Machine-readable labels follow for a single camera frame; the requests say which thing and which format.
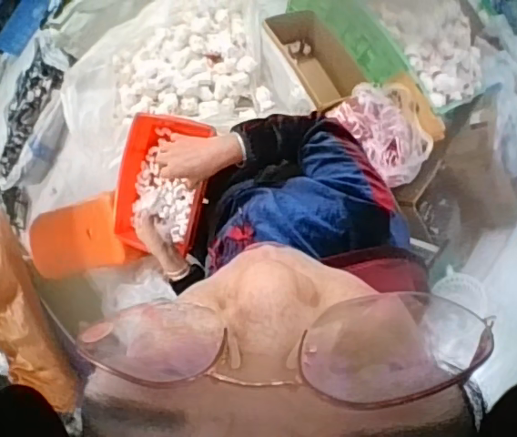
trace green container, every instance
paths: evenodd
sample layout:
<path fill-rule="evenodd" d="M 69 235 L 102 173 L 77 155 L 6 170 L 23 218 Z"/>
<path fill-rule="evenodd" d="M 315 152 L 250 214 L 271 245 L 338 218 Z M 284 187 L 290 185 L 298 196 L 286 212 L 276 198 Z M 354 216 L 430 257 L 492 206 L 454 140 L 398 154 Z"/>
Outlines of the green container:
<path fill-rule="evenodd" d="M 414 80 L 431 103 L 429 92 L 412 68 L 403 49 L 380 23 L 378 17 L 362 0 L 289 0 L 287 12 L 310 10 L 323 21 L 346 47 L 362 73 L 371 83 L 384 84 L 401 72 Z M 434 107 L 437 115 L 444 115 L 455 107 L 465 105 L 475 96 Z"/>

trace eyeglasses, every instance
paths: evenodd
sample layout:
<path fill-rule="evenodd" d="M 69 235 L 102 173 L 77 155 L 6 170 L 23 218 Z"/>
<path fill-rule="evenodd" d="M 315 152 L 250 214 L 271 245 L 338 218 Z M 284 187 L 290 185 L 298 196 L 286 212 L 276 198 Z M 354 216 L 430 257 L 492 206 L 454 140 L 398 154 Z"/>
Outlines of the eyeglasses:
<path fill-rule="evenodd" d="M 287 381 L 223 371 L 228 326 L 206 307 L 155 301 L 85 329 L 80 353 L 98 368 L 154 388 L 201 377 L 246 387 L 305 385 L 356 410 L 400 405 L 466 382 L 492 354 L 494 318 L 427 293 L 378 294 L 325 310 L 303 332 Z"/>

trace cardboard box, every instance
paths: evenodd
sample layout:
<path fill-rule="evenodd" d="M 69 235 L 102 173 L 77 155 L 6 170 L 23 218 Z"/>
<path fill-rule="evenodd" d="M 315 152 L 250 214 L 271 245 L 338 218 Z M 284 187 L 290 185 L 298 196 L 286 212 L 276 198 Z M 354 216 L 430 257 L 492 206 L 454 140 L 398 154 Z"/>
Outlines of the cardboard box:
<path fill-rule="evenodd" d="M 485 95 L 478 100 L 467 124 L 451 139 L 444 160 L 468 214 L 485 228 L 517 223 L 517 181 L 505 171 L 494 149 L 493 99 Z"/>
<path fill-rule="evenodd" d="M 367 82 L 339 39 L 312 11 L 300 11 L 267 18 L 264 28 L 297 74 L 301 84 L 313 100 L 317 110 L 325 111 L 351 96 L 353 88 Z M 312 56 L 295 61 L 287 44 L 307 41 Z M 407 87 L 415 103 L 422 128 L 434 139 L 444 138 L 444 124 L 432 113 L 431 105 L 406 73 L 396 75 L 389 83 Z"/>
<path fill-rule="evenodd" d="M 345 47 L 312 11 L 272 16 L 264 27 L 318 109 L 349 97 L 357 84 L 366 81 Z M 311 45 L 312 56 L 296 63 L 285 45 L 298 40 Z"/>

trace clear plastic sheet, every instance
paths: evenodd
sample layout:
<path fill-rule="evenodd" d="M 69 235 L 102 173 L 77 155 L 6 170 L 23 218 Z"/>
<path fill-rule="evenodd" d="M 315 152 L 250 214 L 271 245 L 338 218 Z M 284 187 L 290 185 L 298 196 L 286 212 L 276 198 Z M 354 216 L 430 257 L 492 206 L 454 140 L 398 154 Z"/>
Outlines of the clear plastic sheet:
<path fill-rule="evenodd" d="M 78 381 L 58 348 L 19 242 L 0 208 L 0 351 L 10 380 L 38 390 L 59 412 L 76 407 Z"/>
<path fill-rule="evenodd" d="M 258 60 L 259 14 L 255 1 L 157 0 L 145 7 L 136 18 L 110 29 L 66 73 L 62 99 L 66 124 L 71 136 L 86 148 L 122 148 L 125 139 L 122 138 L 121 143 L 117 142 L 120 139 L 118 131 L 123 127 L 119 126 L 120 120 L 115 113 L 119 97 L 117 76 L 112 65 L 113 55 L 122 50 L 136 52 L 156 30 L 178 23 L 185 11 L 201 12 L 217 5 L 243 11 L 247 50 Z M 251 87 L 251 92 L 254 95 L 254 87 Z M 220 130 L 223 126 L 233 126 L 239 120 L 206 117 L 204 121 Z"/>

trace pile of white objects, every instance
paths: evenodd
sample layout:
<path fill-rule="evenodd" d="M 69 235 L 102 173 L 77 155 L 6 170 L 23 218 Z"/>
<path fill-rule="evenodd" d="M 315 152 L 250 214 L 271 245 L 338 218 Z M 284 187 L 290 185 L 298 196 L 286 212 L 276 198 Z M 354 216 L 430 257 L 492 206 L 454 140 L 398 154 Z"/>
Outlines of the pile of white objects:
<path fill-rule="evenodd" d="M 435 107 L 474 96 L 482 87 L 481 51 L 471 44 L 471 24 L 458 0 L 404 9 L 399 2 L 375 7 L 404 48 Z"/>
<path fill-rule="evenodd" d="M 159 145 L 170 134 L 166 129 L 159 129 L 156 133 L 160 136 Z M 133 223 L 142 211 L 147 211 L 167 224 L 172 241 L 180 243 L 188 232 L 195 191 L 188 189 L 185 179 L 165 179 L 159 176 L 161 168 L 157 163 L 158 153 L 159 147 L 152 147 L 141 163 L 141 172 L 135 184 L 138 199 L 133 204 Z"/>
<path fill-rule="evenodd" d="M 182 13 L 176 25 L 157 29 L 136 53 L 113 56 L 117 116 L 256 115 L 251 78 L 258 62 L 247 42 L 240 12 L 210 8 L 203 14 Z M 264 86 L 254 97 L 260 111 L 274 107 Z"/>

